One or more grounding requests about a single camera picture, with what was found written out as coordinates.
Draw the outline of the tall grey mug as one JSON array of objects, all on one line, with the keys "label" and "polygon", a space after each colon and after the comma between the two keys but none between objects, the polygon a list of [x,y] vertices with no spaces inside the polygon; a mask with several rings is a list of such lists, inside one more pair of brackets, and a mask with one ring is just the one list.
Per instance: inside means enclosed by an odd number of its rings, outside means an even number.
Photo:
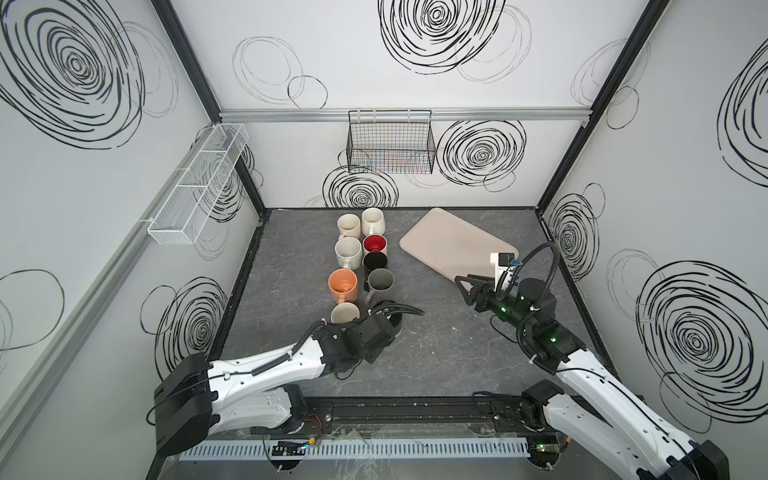
[{"label": "tall grey mug", "polygon": [[347,324],[360,317],[359,308],[352,302],[336,305],[330,315],[331,322],[336,325]]}]

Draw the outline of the orange and cream mug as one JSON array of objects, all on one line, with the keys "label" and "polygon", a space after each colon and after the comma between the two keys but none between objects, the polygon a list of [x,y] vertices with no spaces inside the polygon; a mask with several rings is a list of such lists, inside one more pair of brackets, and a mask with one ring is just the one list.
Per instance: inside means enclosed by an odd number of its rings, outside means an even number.
[{"label": "orange and cream mug", "polygon": [[350,269],[333,271],[328,278],[328,287],[337,304],[354,302],[358,298],[358,277]]}]

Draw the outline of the wide grey mug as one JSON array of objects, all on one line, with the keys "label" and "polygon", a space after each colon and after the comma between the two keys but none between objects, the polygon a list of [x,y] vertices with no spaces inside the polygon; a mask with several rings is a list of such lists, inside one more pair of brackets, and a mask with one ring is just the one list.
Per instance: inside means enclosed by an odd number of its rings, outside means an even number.
[{"label": "wide grey mug", "polygon": [[368,292],[365,296],[365,304],[367,307],[372,307],[377,302],[392,298],[395,276],[387,268],[378,268],[368,275],[366,285]]}]

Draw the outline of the black mug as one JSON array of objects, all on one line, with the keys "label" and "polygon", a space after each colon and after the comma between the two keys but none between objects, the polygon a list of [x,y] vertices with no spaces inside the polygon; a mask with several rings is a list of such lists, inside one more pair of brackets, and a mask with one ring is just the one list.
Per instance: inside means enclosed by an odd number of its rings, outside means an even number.
[{"label": "black mug", "polygon": [[368,252],[363,257],[363,267],[366,274],[372,273],[374,270],[380,268],[386,268],[388,264],[388,257],[382,251]]}]

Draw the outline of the speckled cream mug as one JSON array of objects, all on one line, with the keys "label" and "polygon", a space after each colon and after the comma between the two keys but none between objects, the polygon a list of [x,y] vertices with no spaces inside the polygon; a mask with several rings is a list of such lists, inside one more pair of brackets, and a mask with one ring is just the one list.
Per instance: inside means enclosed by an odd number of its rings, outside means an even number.
[{"label": "speckled cream mug", "polygon": [[363,248],[359,239],[354,237],[340,238],[334,246],[334,252],[340,268],[349,270],[360,268]]}]

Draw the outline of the white ribbed mug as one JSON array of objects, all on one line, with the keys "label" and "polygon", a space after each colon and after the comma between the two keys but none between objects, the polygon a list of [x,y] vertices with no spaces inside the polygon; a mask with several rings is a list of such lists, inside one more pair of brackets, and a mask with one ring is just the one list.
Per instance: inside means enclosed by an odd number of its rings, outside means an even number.
[{"label": "white ribbed mug", "polygon": [[388,242],[383,235],[372,234],[363,239],[362,246],[365,255],[372,252],[387,254]]}]

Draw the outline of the pink mug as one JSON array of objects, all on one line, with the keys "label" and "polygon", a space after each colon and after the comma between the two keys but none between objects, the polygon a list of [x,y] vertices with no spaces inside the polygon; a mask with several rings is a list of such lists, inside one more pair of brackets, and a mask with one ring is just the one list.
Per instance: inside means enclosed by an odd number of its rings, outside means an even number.
[{"label": "pink mug", "polygon": [[339,240],[344,238],[360,239],[361,220],[357,215],[351,213],[343,214],[337,219],[336,225]]}]

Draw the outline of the white mug with handle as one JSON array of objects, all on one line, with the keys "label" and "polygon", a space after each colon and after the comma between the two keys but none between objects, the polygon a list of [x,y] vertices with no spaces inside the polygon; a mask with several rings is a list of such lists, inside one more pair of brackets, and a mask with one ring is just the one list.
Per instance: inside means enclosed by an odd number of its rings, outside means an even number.
[{"label": "white mug with handle", "polygon": [[364,236],[384,235],[386,231],[384,212],[376,207],[364,210],[361,214],[361,231]]}]

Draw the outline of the small white mug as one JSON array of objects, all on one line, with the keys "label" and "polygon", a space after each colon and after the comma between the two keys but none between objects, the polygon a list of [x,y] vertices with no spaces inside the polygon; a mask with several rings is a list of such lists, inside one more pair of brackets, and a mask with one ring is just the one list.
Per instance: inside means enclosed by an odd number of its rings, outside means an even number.
[{"label": "small white mug", "polygon": [[387,333],[392,337],[396,337],[402,330],[403,314],[394,313],[388,315],[387,322],[389,324],[387,327]]}]

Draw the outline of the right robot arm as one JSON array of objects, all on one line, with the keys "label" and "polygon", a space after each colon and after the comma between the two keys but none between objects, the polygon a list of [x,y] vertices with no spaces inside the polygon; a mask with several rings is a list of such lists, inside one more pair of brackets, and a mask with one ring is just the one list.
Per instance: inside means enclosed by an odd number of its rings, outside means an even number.
[{"label": "right robot arm", "polygon": [[454,281],[467,305],[513,326],[529,362],[551,376],[521,395],[517,418],[526,428],[567,435],[623,479],[729,478],[719,447],[699,443],[663,419],[556,320],[550,291],[560,263],[555,243],[539,245],[523,259],[495,253],[491,262],[493,276],[467,274]]}]

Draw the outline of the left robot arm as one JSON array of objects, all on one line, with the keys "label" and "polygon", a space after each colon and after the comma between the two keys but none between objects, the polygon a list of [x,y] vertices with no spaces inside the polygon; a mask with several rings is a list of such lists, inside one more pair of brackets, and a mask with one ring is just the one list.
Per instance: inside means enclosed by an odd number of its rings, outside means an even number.
[{"label": "left robot arm", "polygon": [[363,319],[314,322],[288,346],[250,357],[210,361],[184,358],[154,391],[155,449],[182,453],[209,435],[248,427],[291,427],[306,408],[296,384],[372,364],[397,338],[406,315],[423,310],[383,300]]}]

